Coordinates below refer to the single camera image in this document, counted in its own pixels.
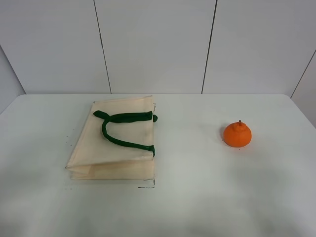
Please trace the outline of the white linen bag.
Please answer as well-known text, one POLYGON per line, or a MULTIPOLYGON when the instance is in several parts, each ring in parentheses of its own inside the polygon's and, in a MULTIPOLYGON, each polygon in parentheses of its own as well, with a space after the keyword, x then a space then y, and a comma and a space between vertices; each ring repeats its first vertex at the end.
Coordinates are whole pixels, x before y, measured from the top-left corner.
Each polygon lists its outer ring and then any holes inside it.
POLYGON ((153 180, 152 96, 95 101, 66 165, 75 180, 153 180))

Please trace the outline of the orange with stem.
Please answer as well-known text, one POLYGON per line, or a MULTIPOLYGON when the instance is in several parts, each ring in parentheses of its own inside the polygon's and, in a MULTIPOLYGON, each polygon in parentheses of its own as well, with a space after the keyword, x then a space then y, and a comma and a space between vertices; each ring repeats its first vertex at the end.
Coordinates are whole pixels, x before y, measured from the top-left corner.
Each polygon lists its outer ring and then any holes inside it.
POLYGON ((245 147, 251 142, 252 132, 241 120, 229 124, 223 132, 224 142, 235 148, 245 147))

